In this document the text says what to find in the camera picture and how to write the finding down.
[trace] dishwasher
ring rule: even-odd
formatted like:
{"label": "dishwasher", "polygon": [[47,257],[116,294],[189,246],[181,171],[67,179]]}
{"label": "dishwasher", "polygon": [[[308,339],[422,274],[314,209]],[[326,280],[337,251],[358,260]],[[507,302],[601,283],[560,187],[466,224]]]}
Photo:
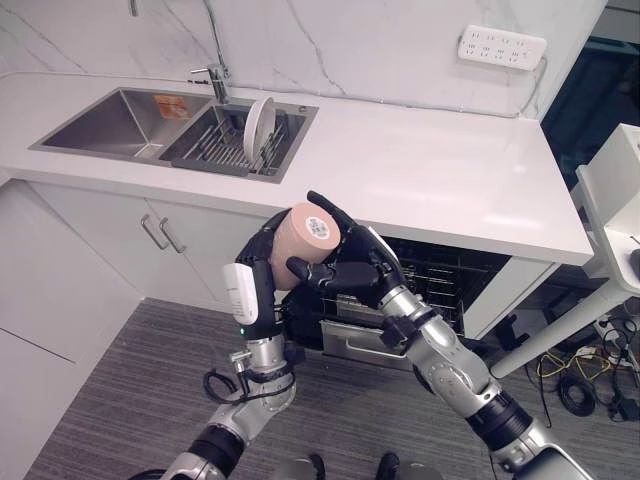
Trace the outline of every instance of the dishwasher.
{"label": "dishwasher", "polygon": [[[383,238],[398,256],[407,287],[429,305],[439,308],[444,320],[467,346],[482,350],[480,342],[464,337],[464,313],[511,257]],[[412,370],[404,355],[390,351],[380,340],[382,314],[362,305],[355,297],[320,295],[300,287],[283,299],[282,312],[287,335],[300,345],[322,350],[326,355]]]}

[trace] plate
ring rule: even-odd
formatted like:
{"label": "plate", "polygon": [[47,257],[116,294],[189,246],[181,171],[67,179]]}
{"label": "plate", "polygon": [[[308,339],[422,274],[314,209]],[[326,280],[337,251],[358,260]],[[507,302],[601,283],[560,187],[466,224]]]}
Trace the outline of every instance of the plate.
{"label": "plate", "polygon": [[260,168],[260,149],[267,143],[276,127],[276,107],[273,98],[256,100],[249,110],[244,127],[244,154],[256,168]]}

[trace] sticker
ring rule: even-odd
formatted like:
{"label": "sticker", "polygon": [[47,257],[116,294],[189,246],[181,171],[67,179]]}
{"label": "sticker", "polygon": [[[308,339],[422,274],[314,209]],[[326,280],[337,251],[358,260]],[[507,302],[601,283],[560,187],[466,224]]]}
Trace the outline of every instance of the sticker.
{"label": "sticker", "polygon": [[176,95],[154,95],[162,118],[169,120],[189,120],[191,114],[184,103],[184,97]]}
{"label": "sticker", "polygon": [[309,233],[320,240],[325,240],[329,238],[329,227],[324,222],[324,220],[318,217],[307,217],[307,230]]}

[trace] backsplash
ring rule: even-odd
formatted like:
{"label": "backsplash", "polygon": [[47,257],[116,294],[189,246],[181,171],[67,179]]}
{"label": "backsplash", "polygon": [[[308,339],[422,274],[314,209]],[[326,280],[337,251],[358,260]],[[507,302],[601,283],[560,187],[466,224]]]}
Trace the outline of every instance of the backsplash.
{"label": "backsplash", "polygon": [[187,78],[215,58],[202,0],[0,0],[0,73]]}
{"label": "backsplash", "polygon": [[[133,17],[127,0],[0,0],[0,73],[185,79],[217,58],[202,2],[136,0]],[[605,3],[210,0],[233,85],[497,114],[529,102],[526,116],[539,119]],[[546,38],[546,68],[459,60],[458,37],[470,23]]]}

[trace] orange label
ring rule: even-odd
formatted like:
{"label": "orange label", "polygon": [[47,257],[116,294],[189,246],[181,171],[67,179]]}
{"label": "orange label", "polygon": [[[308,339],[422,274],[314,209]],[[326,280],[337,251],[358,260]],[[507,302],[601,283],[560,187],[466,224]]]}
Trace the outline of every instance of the orange label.
{"label": "orange label", "polygon": [[153,99],[158,105],[162,118],[173,120],[188,120],[191,118],[189,110],[184,103],[184,97],[175,95],[154,95]]}

